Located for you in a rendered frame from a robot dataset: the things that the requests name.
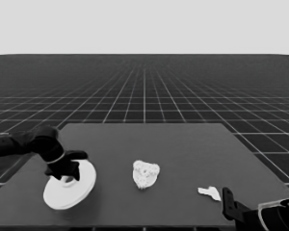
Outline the small white T-shaped piece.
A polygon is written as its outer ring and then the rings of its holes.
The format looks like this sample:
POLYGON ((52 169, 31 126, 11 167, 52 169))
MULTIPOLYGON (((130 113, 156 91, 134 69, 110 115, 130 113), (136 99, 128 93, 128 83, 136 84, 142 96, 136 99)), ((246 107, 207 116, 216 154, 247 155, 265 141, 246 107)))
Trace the small white T-shaped piece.
POLYGON ((222 200, 220 193, 218 192, 218 190, 215 187, 210 186, 206 189, 198 188, 197 191, 199 194, 210 196, 215 201, 221 201, 222 200))

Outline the large thick white disc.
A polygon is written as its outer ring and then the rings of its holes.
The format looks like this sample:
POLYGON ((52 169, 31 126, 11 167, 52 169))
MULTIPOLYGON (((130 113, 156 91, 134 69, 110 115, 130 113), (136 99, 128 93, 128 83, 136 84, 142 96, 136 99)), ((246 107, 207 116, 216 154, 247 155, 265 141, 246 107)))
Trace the large thick white disc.
POLYGON ((53 210, 67 210, 82 202, 92 191, 97 173, 88 160, 77 160, 80 179, 63 176, 60 180, 51 176, 43 191, 45 204, 53 210))

